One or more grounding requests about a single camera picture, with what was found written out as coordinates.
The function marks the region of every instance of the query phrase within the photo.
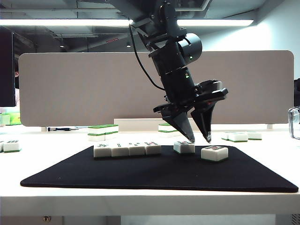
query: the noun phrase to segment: black monitor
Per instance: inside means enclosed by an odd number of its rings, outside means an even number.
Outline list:
[[[0,107],[15,106],[13,33],[0,26]]]

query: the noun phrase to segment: cable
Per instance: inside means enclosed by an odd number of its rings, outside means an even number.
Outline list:
[[[149,74],[147,73],[147,71],[145,70],[144,66],[142,65],[142,62],[140,61],[140,58],[139,56],[137,55],[137,52],[136,52],[136,47],[135,47],[135,40],[133,38],[133,34],[132,34],[132,30],[131,30],[131,25],[129,25],[129,32],[130,32],[130,36],[131,36],[131,41],[132,41],[132,46],[133,46],[133,50],[135,52],[135,57],[137,59],[137,61],[139,62],[140,64],[140,67],[142,68],[142,70],[144,71],[144,73],[146,74],[146,76],[148,77],[148,79],[151,81],[151,83],[158,89],[161,89],[161,90],[165,90],[159,86],[157,86],[154,81],[152,80],[152,78],[149,76]]]
[[[78,8],[78,0],[76,0],[76,7]],[[78,19],[78,11],[77,11],[77,19]]]

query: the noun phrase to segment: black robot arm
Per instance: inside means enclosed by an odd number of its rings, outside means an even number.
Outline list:
[[[211,141],[211,117],[217,101],[226,98],[228,90],[222,83],[209,80],[195,84],[187,65],[202,53],[202,43],[196,34],[177,25],[172,0],[108,0],[128,18],[146,48],[151,52],[157,72],[164,86],[167,101],[154,108],[163,120],[180,131],[192,143],[193,130],[188,121],[191,115],[207,142]]]

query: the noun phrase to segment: black mat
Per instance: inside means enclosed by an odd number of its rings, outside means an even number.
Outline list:
[[[89,147],[21,181],[25,187],[173,189],[248,192],[298,191],[298,187],[235,147],[220,163],[163,146],[157,156],[95,160]]]

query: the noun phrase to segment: fluorescent light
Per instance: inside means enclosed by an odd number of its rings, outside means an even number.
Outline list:
[[[93,19],[0,19],[3,26],[108,26],[127,27],[132,20],[93,20]]]
[[[177,24],[182,27],[186,26],[207,26],[207,27],[240,27],[249,26],[253,20],[178,20]]]
[[[0,19],[4,26],[106,26],[127,27],[132,20],[102,19]],[[179,26],[249,26],[253,20],[178,20]]]

